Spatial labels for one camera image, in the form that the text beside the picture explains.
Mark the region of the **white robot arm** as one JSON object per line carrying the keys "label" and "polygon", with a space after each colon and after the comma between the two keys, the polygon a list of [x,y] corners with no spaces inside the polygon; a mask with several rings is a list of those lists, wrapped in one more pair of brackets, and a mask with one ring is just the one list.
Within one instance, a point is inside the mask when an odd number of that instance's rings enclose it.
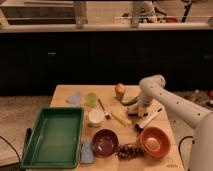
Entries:
{"label": "white robot arm", "polygon": [[138,105],[148,107],[155,99],[186,122],[194,130],[188,171],[213,171],[213,111],[167,91],[165,84],[162,75],[143,78]]}

